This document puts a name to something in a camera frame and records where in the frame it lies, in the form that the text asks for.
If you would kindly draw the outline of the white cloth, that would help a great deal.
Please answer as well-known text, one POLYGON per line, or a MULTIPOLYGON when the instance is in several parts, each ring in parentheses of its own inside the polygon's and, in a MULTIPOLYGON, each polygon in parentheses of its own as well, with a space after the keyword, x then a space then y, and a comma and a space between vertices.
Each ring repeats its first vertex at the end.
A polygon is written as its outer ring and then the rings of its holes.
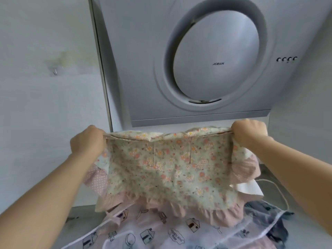
POLYGON ((260 175, 259 161, 255 154, 243 147, 233 150, 230 181, 236 191, 263 197, 263 192, 255 180, 260 175))

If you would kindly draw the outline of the pink house print mesh cloth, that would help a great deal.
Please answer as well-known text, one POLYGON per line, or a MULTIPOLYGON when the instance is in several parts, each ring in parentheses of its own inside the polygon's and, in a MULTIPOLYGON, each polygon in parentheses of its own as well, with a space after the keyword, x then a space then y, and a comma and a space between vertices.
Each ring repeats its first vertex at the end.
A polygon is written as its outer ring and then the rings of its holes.
POLYGON ((137 205, 119 204, 105 219, 60 249, 276 249, 267 228, 246 214, 231 227, 210 225, 193 213, 176 217, 137 205))

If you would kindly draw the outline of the dark grey garment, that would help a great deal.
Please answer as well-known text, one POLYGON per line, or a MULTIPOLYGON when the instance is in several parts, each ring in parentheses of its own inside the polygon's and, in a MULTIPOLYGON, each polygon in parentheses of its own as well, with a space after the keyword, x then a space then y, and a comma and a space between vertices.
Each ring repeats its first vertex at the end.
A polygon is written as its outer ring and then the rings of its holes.
POLYGON ((276 249, 286 249, 285 243, 289 233, 285 228, 283 220, 290 219, 294 212, 281 210, 264 200, 250 201, 244 205, 246 214, 253 218, 253 221, 267 228, 266 237, 274 244, 276 249))

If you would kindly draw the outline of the person's right forearm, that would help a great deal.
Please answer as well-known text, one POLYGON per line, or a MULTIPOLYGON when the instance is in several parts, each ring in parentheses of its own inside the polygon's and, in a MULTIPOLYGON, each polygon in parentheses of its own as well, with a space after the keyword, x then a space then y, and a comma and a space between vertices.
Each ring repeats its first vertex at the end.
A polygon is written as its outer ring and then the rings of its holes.
POLYGON ((243 139, 303 210, 332 236, 332 165, 294 150, 269 136, 243 139))

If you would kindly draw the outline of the person's left forearm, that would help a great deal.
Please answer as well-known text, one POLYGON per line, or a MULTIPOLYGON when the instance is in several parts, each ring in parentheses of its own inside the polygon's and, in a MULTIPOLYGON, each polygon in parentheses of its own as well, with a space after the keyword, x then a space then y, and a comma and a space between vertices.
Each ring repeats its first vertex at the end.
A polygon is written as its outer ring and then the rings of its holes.
POLYGON ((72 153, 0 214, 0 249, 50 249, 97 157, 72 153))

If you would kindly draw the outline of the person's right hand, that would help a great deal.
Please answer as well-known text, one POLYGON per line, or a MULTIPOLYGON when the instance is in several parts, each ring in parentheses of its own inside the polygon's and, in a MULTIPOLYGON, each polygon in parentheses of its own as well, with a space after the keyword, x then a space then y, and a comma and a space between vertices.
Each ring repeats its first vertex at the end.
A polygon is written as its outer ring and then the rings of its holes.
POLYGON ((261 139, 265 139, 268 136, 267 125, 262 121, 248 118, 237 121, 242 121, 242 144, 239 145, 253 152, 258 147, 261 139))

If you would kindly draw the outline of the silver range hood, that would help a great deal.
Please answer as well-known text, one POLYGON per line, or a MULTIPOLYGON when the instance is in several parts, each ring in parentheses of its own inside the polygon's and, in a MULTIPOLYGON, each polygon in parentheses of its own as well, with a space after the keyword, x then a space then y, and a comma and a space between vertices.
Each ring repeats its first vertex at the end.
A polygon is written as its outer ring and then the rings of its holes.
POLYGON ((91 0, 91 6, 111 130, 121 131, 267 117, 332 0, 91 0))

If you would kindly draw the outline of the floral cloth with pink ruffle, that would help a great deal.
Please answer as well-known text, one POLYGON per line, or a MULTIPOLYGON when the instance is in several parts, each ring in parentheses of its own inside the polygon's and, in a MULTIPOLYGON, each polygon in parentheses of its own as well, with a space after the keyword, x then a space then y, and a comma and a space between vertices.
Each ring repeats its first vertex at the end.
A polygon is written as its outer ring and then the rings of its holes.
POLYGON ((232 154, 242 146, 229 128, 130 130, 105 138, 106 149, 84 180, 99 195, 97 212, 119 204, 170 207, 177 217, 191 212, 211 225, 230 227, 243 218, 247 202, 263 198, 232 187, 232 154))

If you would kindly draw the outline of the person's left hand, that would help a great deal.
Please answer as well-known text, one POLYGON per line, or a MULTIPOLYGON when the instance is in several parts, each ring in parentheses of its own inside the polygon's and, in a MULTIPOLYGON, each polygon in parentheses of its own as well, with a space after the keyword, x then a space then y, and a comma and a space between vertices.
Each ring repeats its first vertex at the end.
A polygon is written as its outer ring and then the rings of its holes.
POLYGON ((89 125, 70 140, 72 154, 91 166, 101 154, 96 153, 96 126, 89 125))

